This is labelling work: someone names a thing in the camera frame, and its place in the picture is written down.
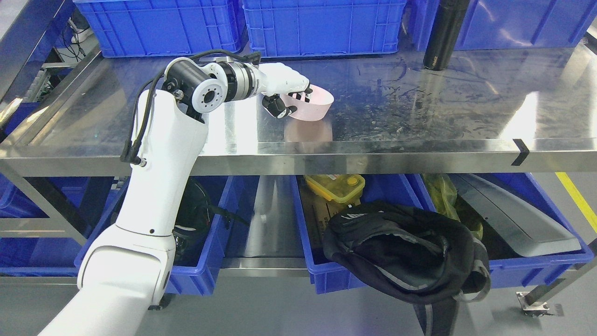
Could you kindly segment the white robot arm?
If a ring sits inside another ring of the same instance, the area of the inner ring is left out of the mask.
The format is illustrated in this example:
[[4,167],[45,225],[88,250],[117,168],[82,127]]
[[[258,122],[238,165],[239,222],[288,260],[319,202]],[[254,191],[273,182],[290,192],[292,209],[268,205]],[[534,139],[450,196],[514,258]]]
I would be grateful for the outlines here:
[[141,86],[121,154],[132,167],[122,208],[84,255],[78,292],[41,336],[133,336],[148,308],[160,304],[177,212],[207,140],[203,115],[264,93],[261,58],[222,49],[178,57]]

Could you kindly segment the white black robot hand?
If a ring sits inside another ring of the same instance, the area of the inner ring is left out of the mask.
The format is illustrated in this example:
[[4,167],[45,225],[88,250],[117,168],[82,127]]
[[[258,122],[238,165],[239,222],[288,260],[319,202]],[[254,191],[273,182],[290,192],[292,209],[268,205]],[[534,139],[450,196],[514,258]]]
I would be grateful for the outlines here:
[[286,106],[282,96],[298,94],[309,98],[312,94],[311,83],[283,63],[263,63],[254,71],[256,75],[256,93],[261,94],[264,109],[276,119],[292,115],[297,111],[294,105]]

